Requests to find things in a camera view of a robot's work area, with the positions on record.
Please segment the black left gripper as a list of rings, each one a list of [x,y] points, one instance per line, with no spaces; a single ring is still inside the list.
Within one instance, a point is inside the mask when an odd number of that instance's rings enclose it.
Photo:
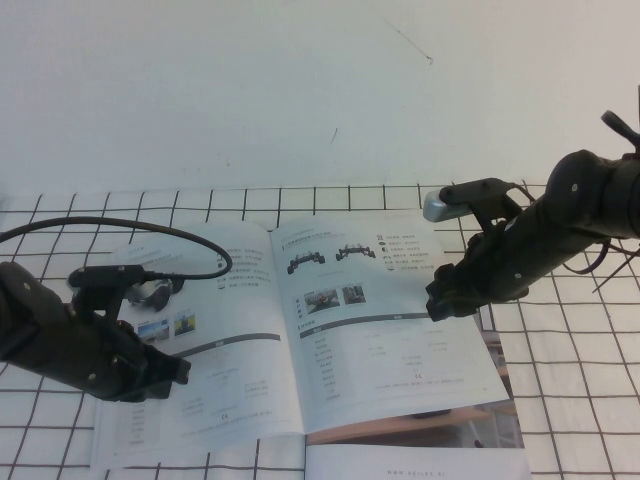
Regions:
[[[131,328],[95,313],[41,327],[29,343],[29,366],[98,399],[128,403],[167,399],[191,371],[188,360],[145,347]],[[155,384],[145,385],[147,373]]]

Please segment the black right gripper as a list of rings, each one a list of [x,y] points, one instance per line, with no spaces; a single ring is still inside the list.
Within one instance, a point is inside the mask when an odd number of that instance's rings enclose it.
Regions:
[[[481,303],[503,303],[524,296],[531,284],[574,255],[575,234],[555,222],[548,202],[540,199],[499,224],[489,244],[467,260],[463,279]],[[476,312],[476,304],[462,298],[466,289],[452,263],[438,267],[425,290],[434,322]]]

